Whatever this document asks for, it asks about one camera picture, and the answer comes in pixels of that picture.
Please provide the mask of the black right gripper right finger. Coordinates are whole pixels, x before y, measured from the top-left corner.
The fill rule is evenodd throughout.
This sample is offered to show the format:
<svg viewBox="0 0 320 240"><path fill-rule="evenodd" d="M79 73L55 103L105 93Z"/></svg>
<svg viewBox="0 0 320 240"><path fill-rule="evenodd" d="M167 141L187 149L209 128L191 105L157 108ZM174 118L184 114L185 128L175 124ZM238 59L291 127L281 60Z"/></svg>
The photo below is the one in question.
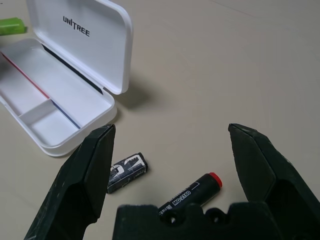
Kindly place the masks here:
<svg viewBox="0 0 320 240"><path fill-rule="evenodd" d="M284 240L318 240L320 202L295 167L257 130L231 123L228 131L247 200L267 205Z"/></svg>

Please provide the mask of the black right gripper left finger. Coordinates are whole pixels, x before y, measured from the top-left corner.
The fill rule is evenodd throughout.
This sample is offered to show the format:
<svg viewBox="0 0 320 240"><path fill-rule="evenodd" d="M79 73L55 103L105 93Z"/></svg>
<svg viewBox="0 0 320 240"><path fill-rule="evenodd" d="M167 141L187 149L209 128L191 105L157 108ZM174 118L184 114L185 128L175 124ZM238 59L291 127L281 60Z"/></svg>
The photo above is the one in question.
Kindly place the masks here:
<svg viewBox="0 0 320 240"><path fill-rule="evenodd" d="M26 240L81 240L97 222L107 193L116 127L93 130L56 175Z"/></svg>

